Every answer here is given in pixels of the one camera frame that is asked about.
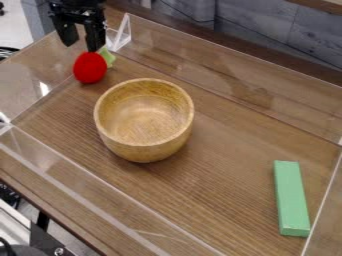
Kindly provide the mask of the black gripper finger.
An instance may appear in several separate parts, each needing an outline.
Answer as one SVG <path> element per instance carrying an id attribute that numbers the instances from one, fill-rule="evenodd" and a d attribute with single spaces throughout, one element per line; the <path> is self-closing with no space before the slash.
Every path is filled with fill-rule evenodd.
<path id="1" fill-rule="evenodd" d="M 88 20 L 84 24 L 86 42 L 90 52 L 96 52 L 106 44 L 106 25 Z"/>
<path id="2" fill-rule="evenodd" d="M 58 35 L 60 37 L 60 40 L 63 44 L 67 47 L 70 47 L 79 40 L 76 25 L 74 22 L 66 20 L 59 15 L 52 15 L 51 19 L 52 19 L 52 23 L 54 23 Z"/>

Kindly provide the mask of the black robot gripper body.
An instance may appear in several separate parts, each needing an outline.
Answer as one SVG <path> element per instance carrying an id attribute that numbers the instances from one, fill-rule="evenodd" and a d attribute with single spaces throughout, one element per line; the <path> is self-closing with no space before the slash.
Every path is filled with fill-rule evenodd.
<path id="1" fill-rule="evenodd" d="M 106 0 L 48 0 L 50 17 L 60 23 L 103 23 Z"/>

